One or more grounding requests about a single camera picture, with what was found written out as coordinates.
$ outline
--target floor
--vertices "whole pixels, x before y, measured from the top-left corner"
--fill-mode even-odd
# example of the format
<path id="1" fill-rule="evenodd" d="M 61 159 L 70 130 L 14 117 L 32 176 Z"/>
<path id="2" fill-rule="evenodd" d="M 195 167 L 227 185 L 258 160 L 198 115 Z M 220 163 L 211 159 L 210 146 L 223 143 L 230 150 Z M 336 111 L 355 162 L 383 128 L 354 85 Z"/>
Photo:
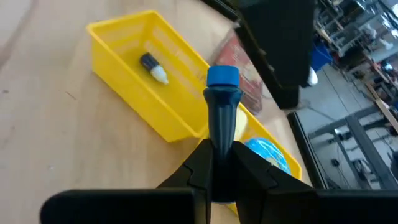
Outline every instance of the floor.
<path id="1" fill-rule="evenodd" d="M 302 101 L 309 101 L 311 107 L 301 109 L 297 112 L 306 133 L 310 133 L 326 124 L 344 118 L 351 113 L 373 104 L 364 95 L 367 94 L 364 86 L 357 85 L 355 87 L 331 66 L 324 66 L 317 72 L 317 75 L 318 84 L 303 89 L 300 96 Z M 378 119 L 378 117 L 381 117 L 381 115 L 373 114 L 372 116 L 363 118 L 360 122 L 366 124 L 374 119 Z M 345 129 L 347 128 L 342 127 L 339 131 L 345 131 Z M 384 129 L 372 129 L 367 134 L 371 139 L 377 139 L 380 136 L 386 135 L 387 132 Z M 331 134 L 324 134 L 312 139 L 318 160 L 322 165 L 322 171 L 344 189 L 359 188 L 337 144 L 325 144 L 325 140 L 332 137 Z M 349 141 L 344 141 L 343 145 L 351 160 L 364 158 L 361 151 L 358 148 L 355 149 L 357 144 L 354 139 L 351 138 Z M 388 153 L 391 149 L 398 149 L 397 139 L 388 137 L 385 140 L 375 142 L 374 145 L 384 162 L 389 166 L 391 161 Z M 340 169 L 332 166 L 331 160 L 333 158 L 340 162 Z M 375 189 L 379 188 L 377 183 L 373 183 L 371 186 Z"/>

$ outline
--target blue cap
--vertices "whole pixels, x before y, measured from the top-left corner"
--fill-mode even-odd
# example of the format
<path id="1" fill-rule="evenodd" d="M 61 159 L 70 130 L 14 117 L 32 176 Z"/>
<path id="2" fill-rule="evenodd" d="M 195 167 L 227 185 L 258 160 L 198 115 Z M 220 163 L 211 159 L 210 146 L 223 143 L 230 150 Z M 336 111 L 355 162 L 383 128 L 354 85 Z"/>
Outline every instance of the blue cap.
<path id="1" fill-rule="evenodd" d="M 239 70 L 231 65 L 216 65 L 207 70 L 207 86 L 239 86 Z"/>

